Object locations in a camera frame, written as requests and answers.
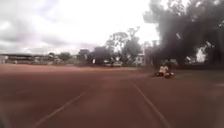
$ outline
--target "person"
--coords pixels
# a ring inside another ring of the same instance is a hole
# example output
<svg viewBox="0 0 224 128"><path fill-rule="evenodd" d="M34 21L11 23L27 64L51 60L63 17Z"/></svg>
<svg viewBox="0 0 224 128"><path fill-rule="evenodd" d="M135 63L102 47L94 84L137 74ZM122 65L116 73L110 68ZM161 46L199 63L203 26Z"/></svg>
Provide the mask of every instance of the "person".
<svg viewBox="0 0 224 128"><path fill-rule="evenodd" d="M153 76L164 76L166 73L168 73L169 68L166 66L165 63L162 63L162 65L159 68L159 71L154 73Z"/></svg>
<svg viewBox="0 0 224 128"><path fill-rule="evenodd" d="M160 66L159 71L156 72L155 74L153 74L153 76L164 76L165 78L171 78L171 77L175 76L175 74L173 72L171 72L171 70L169 69L169 67L164 62Z"/></svg>

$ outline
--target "tree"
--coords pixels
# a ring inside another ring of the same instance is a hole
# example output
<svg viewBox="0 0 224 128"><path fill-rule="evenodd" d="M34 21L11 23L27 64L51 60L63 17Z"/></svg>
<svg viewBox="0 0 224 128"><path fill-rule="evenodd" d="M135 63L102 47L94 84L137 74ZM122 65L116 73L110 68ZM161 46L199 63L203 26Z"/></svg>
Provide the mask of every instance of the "tree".
<svg viewBox="0 0 224 128"><path fill-rule="evenodd" d="M140 27L128 29L129 39L122 49L122 60L124 63L127 63L127 61L132 63L137 55L141 53L141 46L138 43L139 38L135 36L139 29Z"/></svg>
<svg viewBox="0 0 224 128"><path fill-rule="evenodd" d="M78 60L85 61L87 60L89 54L90 54L89 49L80 49L77 58Z"/></svg>
<svg viewBox="0 0 224 128"><path fill-rule="evenodd" d="M71 54L69 52L62 52L58 57L63 61L67 61L71 58Z"/></svg>
<svg viewBox="0 0 224 128"><path fill-rule="evenodd" d="M162 7L160 2L151 0L150 11L143 16L147 23L158 24L161 47L154 53L157 58L176 58L181 64L187 56L195 54L197 47L206 44L208 32L222 30L224 1L190 0L184 6L182 0L168 0L168 8ZM220 46L224 53L222 36L218 35L219 43L210 43Z"/></svg>
<svg viewBox="0 0 224 128"><path fill-rule="evenodd" d="M105 60L111 61L111 55L106 47L96 47L92 53L95 64L102 65Z"/></svg>
<svg viewBox="0 0 224 128"><path fill-rule="evenodd" d="M141 52L138 44L139 38L135 36L140 27L129 28L127 32L116 32L106 42L112 60L120 58L124 63L134 58Z"/></svg>

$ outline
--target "painted line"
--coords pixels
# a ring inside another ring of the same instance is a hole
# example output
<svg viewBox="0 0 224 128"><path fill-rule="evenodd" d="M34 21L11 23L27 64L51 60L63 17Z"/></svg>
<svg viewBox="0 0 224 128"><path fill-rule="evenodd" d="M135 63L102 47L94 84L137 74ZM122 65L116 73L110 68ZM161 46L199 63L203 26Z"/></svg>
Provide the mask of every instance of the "painted line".
<svg viewBox="0 0 224 128"><path fill-rule="evenodd" d="M5 99L5 98L8 98L8 97L13 97L13 96L20 95L20 94L24 94L24 93L27 93L27 92L30 92L30 91L29 90L23 90L23 91L15 92L15 93L12 93L12 94L5 94L5 95L1 96L0 99Z"/></svg>
<svg viewBox="0 0 224 128"><path fill-rule="evenodd" d="M153 111L156 113L156 115L159 117L160 121L163 123L165 128L172 128L170 124L167 122L167 120L164 118L161 112L159 112L159 109L156 108L156 106L146 97L146 95L138 88L137 85L133 84L134 88L142 95L144 100L148 103L148 105L153 109Z"/></svg>
<svg viewBox="0 0 224 128"><path fill-rule="evenodd" d="M46 122L48 119L50 119L51 117L55 116L57 113L61 112L62 110L64 110L66 107L68 107L69 105L71 105L74 101L80 99L81 97L83 97L86 94L87 91L82 92L79 96L71 99L70 101L68 101L67 103L65 103L64 105L62 105L60 108L54 110L52 113L44 116L43 118L41 118L39 121L37 121L36 123L34 123L31 128L37 128L38 126L40 126L42 123Z"/></svg>

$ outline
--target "sky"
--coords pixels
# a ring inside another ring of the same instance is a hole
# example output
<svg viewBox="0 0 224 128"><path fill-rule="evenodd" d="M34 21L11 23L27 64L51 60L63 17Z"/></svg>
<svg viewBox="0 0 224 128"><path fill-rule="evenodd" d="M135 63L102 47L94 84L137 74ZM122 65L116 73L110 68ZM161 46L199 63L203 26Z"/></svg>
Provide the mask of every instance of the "sky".
<svg viewBox="0 0 224 128"><path fill-rule="evenodd" d="M0 53L71 52L104 45L140 26L140 43L158 39L143 21L149 0L0 0Z"/></svg>

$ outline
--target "red dirt field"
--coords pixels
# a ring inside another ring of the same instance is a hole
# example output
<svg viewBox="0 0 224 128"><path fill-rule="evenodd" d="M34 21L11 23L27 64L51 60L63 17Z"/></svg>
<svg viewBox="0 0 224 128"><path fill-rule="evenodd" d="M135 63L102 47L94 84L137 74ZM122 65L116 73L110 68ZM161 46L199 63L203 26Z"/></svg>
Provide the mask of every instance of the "red dirt field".
<svg viewBox="0 0 224 128"><path fill-rule="evenodd" d="M164 79L132 68L4 64L0 116L10 128L223 128L223 78L221 71Z"/></svg>

